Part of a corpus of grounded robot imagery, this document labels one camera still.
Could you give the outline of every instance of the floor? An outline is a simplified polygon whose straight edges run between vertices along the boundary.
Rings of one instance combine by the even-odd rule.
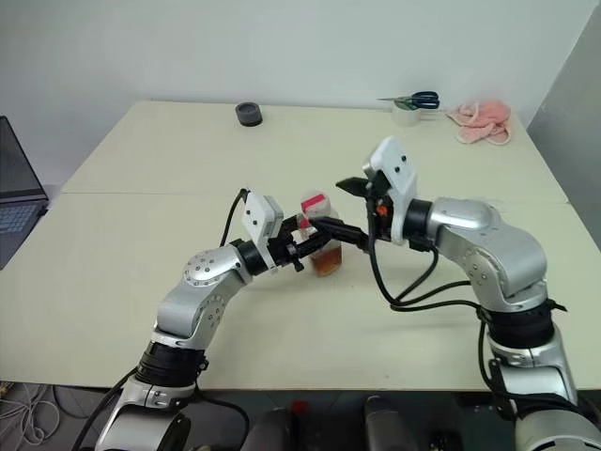
[[[276,407],[290,407],[294,401],[307,402],[307,411],[300,416],[300,450],[364,450],[362,426],[362,404],[374,392],[260,392],[237,391],[212,393],[219,399],[235,402],[243,407],[251,419]],[[428,449],[428,438],[432,431],[449,429],[458,432],[466,450],[501,451],[512,449],[512,425],[500,418],[486,405],[469,406],[464,397],[446,392],[379,392],[388,398],[405,418],[420,449]],[[90,413],[102,394],[83,389],[58,387],[57,394],[63,407],[77,415]],[[23,390],[19,388],[11,396],[19,398]],[[487,395],[477,395],[484,402]],[[234,447],[242,433],[240,417],[228,409],[208,404],[189,406],[185,414],[193,421],[193,430],[185,449],[201,444]],[[92,446],[96,441],[109,411],[96,422],[84,445]],[[52,412],[40,410],[39,426],[49,428],[54,421]],[[0,420],[0,430],[7,420]],[[22,451],[64,451],[69,450],[79,433],[84,420],[69,418],[61,414],[60,426],[51,439],[35,448],[23,443]],[[21,432],[15,428],[0,441],[0,449],[15,449]]]

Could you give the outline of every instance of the pink towel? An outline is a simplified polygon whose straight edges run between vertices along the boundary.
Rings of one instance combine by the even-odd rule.
[[[447,111],[447,116],[461,126],[456,138],[464,144],[475,143],[481,139],[498,146],[507,144],[511,139],[510,115],[511,108],[497,100],[476,101]]]

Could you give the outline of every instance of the power cord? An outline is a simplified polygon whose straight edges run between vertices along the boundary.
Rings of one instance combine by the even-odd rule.
[[[229,209],[229,213],[227,213],[227,220],[225,221],[225,229],[223,230],[222,240],[219,243],[219,247],[223,247],[225,242],[227,241],[227,234],[229,233],[229,227],[232,224],[232,218],[234,217],[234,212],[236,212],[236,207],[241,199],[246,200],[246,196],[248,195],[249,190],[241,188],[238,195],[234,198],[234,202]]]
[[[415,279],[415,281],[409,285],[407,288],[405,288],[403,291],[401,291],[401,294],[399,294],[398,296],[396,296],[394,299],[402,305],[411,305],[413,303],[418,303],[420,300],[409,300],[409,301],[404,301],[401,303],[401,301],[403,301],[403,299],[405,299],[407,297],[408,294],[411,293],[411,291],[413,291],[415,288],[419,287],[431,274],[432,272],[434,272],[434,270],[436,269],[437,265],[439,264],[439,251],[433,247],[430,246],[429,248],[430,252],[432,252],[432,262],[430,263],[430,266],[428,266],[428,268],[425,270],[425,272],[420,275],[417,279]],[[376,251],[376,241],[374,241],[374,252]]]
[[[60,412],[58,408],[51,401],[43,400],[46,392],[48,391],[48,385],[38,385],[35,391],[32,393],[29,391],[27,384],[23,384],[25,391],[26,400],[12,400],[12,399],[0,399],[0,407],[2,405],[11,406],[12,409],[7,412],[0,412],[0,420],[8,420],[8,424],[0,430],[0,440],[10,432],[16,425],[21,429],[21,436],[17,444],[15,445],[14,451],[17,451],[23,441],[26,443],[38,446],[48,441],[58,429],[60,424]],[[50,406],[56,414],[56,421],[50,430],[44,430],[39,426],[36,420],[36,413],[41,406]]]
[[[597,405],[591,399],[584,396],[582,393],[578,394],[578,399],[591,410],[591,413],[594,415],[596,426],[599,428],[599,425],[601,425],[601,410],[599,410]]]
[[[82,442],[84,441],[84,438],[87,435],[87,432],[92,428],[92,424],[94,423],[94,421],[96,420],[96,418],[98,417],[100,412],[102,412],[106,408],[106,406],[109,404],[109,402],[111,402],[111,399],[113,398],[113,396],[119,391],[119,389],[123,386],[123,384],[127,381],[127,379],[129,379],[131,375],[135,374],[136,369],[137,368],[131,369],[128,372],[128,374],[123,376],[113,386],[113,388],[111,388],[108,392],[106,392],[106,395],[104,395],[104,397],[102,397],[102,399],[98,403],[98,406],[96,406],[96,408],[92,411],[92,413],[87,417],[87,420],[85,420],[84,427],[82,428],[82,430],[80,430],[79,435],[77,436],[77,439],[75,439],[75,443],[73,444],[71,451],[80,451],[79,448],[81,447]]]
[[[56,390],[56,385],[53,385],[52,392],[53,392],[54,404],[56,404],[56,407],[58,407],[58,410],[60,410],[66,416],[68,416],[69,418],[75,418],[76,420],[86,420],[87,418],[89,418],[90,415],[73,413],[73,412],[70,412],[69,410],[65,409],[65,406],[63,405],[62,402],[60,402],[60,398],[58,397],[58,390]]]
[[[470,285],[471,285],[471,282],[469,280],[459,280],[457,282],[450,282],[448,284],[444,284],[439,287],[433,288],[430,291],[427,291],[426,293],[422,294],[421,296],[418,296],[417,298],[413,298],[408,301],[405,301],[405,302],[403,302],[403,305],[412,305],[415,303],[419,303],[428,298],[431,298],[435,294],[439,294],[442,291],[446,291],[447,289],[457,288],[457,287],[469,287]]]
[[[240,441],[240,445],[238,447],[238,450],[240,450],[244,445],[244,442],[246,442],[246,438],[248,437],[248,433],[251,429],[251,419],[249,418],[248,413],[237,404],[227,401],[221,401],[220,399],[215,399],[214,397],[208,397],[207,395],[205,395],[204,392],[200,391],[200,388],[198,388],[198,382],[196,382],[196,387],[194,391],[198,399],[205,401],[208,404],[213,404],[219,407],[225,407],[227,409],[231,409],[232,411],[239,413],[239,415],[244,420],[244,432],[242,434],[242,440]]]

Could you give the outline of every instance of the table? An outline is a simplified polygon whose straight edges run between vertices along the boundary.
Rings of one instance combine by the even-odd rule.
[[[203,194],[205,204],[213,206],[215,194],[233,196],[245,185],[296,205],[303,190],[330,192],[339,179],[362,175],[365,158],[394,134],[416,166],[425,198],[567,200],[516,117],[513,141],[498,148],[457,142],[458,127],[441,113],[403,129],[379,110],[261,110],[264,122],[246,128],[230,104],[138,103],[63,191]]]
[[[578,388],[600,388],[601,365],[582,350],[590,348],[601,313],[593,301],[601,255],[521,126],[515,124],[515,140],[506,148],[459,146],[442,117],[403,130],[378,111],[264,107],[265,123],[242,129],[228,116],[232,108],[143,102],[109,133],[0,272],[0,379],[112,385],[138,362],[156,307],[184,263],[218,243],[241,180],[273,194],[288,213],[296,211],[303,189],[360,175],[369,148],[396,132],[419,149],[408,154],[425,198],[483,196],[507,222],[543,244],[549,293],[570,308],[555,320]],[[336,133],[329,135],[324,121]],[[270,132],[273,122],[287,124],[287,131]],[[174,144],[170,150],[168,142]],[[324,154],[316,150],[319,143],[331,149],[325,158],[330,167],[313,170],[312,160]],[[294,151],[284,152],[284,144]],[[239,158],[232,161],[233,155]],[[465,168],[467,175],[459,177]],[[365,228],[362,201],[328,191],[341,217]],[[246,237],[238,220],[230,237]],[[428,255],[386,243],[378,258],[392,291],[429,262]],[[441,261],[424,289],[462,278],[454,264]],[[453,295],[474,299],[465,288]],[[448,293],[435,298],[444,299]],[[241,291],[209,347],[201,385],[484,389],[476,366],[477,327],[473,312],[462,307],[391,312],[366,256],[346,246],[343,267],[330,277],[284,268]]]
[[[106,386],[135,365],[156,307],[183,264],[219,240],[222,218],[208,222],[201,210],[190,208],[196,202],[202,199],[193,194],[61,195],[0,275],[4,309],[10,312],[0,316],[0,378]],[[601,305],[593,301],[601,268],[593,241],[567,204],[498,207],[507,221],[529,230],[545,247],[549,292],[570,308],[569,315],[555,318],[578,387],[599,388],[601,365],[582,351],[589,348],[601,314]],[[571,239],[558,240],[556,230],[570,230]],[[395,291],[428,262],[427,255],[407,248],[383,244],[378,250]],[[577,271],[572,256],[578,256]],[[343,265],[327,278],[291,267],[256,277],[228,305],[209,347],[202,384],[219,389],[484,388],[471,310],[393,313],[377,292],[366,256],[345,247]],[[442,261],[427,287],[461,278],[455,265]],[[468,289],[454,296],[473,299]]]

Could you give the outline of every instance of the blue scissors handle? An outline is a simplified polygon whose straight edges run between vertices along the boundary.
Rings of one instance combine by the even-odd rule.
[[[419,91],[407,100],[424,110],[436,110],[440,106],[439,93],[436,91]]]

